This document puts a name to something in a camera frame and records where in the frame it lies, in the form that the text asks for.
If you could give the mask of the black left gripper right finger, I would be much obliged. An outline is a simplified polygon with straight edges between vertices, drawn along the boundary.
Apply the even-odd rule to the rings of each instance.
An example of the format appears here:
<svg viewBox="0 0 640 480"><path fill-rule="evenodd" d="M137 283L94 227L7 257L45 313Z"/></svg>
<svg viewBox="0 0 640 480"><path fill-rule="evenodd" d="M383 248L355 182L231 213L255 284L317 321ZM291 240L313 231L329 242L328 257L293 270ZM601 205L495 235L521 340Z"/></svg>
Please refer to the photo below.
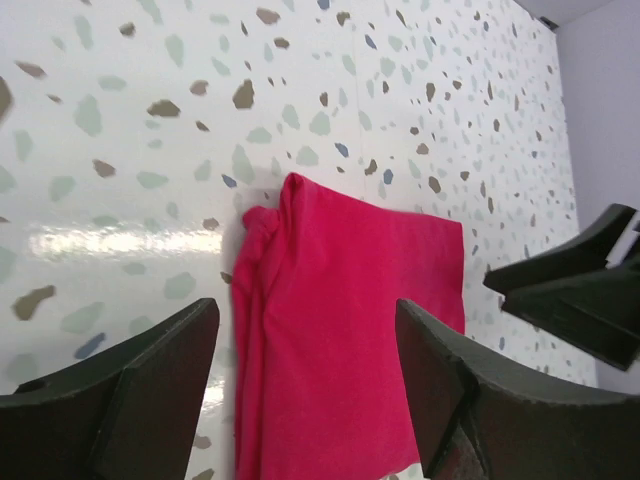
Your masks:
<svg viewBox="0 0 640 480"><path fill-rule="evenodd" d="M425 478L638 478L637 396L521 365L410 300L395 331Z"/></svg>

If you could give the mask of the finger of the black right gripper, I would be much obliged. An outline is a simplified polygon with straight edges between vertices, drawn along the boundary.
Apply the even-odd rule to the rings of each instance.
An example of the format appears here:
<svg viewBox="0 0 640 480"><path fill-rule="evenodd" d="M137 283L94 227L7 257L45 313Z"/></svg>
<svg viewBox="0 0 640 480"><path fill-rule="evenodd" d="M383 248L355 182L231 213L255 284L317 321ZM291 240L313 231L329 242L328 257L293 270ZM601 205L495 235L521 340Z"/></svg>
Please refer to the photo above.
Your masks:
<svg viewBox="0 0 640 480"><path fill-rule="evenodd" d="M620 264L512 290L504 309L626 371L639 357L639 256Z"/></svg>
<svg viewBox="0 0 640 480"><path fill-rule="evenodd" d="M531 258L487 272L483 284L506 295L519 288L603 269L636 213L632 207L611 204L576 237Z"/></svg>

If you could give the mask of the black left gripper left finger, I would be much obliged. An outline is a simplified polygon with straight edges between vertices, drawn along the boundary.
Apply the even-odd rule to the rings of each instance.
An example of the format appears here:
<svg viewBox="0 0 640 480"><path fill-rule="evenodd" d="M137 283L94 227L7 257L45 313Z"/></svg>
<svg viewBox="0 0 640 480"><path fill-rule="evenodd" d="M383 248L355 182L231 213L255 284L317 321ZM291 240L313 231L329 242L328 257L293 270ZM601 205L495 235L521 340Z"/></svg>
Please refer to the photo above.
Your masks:
<svg viewBox="0 0 640 480"><path fill-rule="evenodd" d="M184 478L219 325L199 299L2 396L2 478Z"/></svg>

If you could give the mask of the pink t shirt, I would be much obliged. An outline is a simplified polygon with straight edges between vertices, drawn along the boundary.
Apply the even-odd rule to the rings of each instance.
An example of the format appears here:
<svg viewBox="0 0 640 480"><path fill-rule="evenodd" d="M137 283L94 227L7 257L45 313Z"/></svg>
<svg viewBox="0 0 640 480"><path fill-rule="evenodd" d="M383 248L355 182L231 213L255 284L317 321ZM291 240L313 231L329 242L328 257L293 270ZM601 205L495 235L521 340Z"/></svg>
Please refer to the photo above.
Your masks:
<svg viewBox="0 0 640 480"><path fill-rule="evenodd" d="M292 173L232 274L239 479L381 479L418 462L395 337L414 301L463 332L463 228Z"/></svg>

